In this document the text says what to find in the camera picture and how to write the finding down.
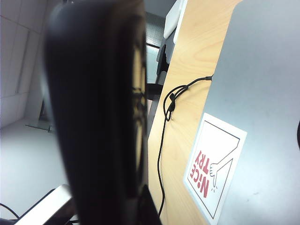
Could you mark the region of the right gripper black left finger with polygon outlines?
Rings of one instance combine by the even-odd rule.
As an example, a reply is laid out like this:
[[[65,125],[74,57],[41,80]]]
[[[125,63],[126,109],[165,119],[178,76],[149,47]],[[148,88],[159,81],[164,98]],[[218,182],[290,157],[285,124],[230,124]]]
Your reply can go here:
[[[58,5],[45,30],[44,67],[59,147],[82,225],[135,225],[133,120],[138,0]]]

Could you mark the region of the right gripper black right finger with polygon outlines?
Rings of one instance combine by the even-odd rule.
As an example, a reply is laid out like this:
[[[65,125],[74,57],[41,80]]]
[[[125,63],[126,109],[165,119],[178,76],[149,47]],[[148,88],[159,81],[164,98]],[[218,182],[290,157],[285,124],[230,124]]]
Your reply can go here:
[[[152,200],[149,188],[144,185],[138,202],[139,225],[161,225],[155,204]]]

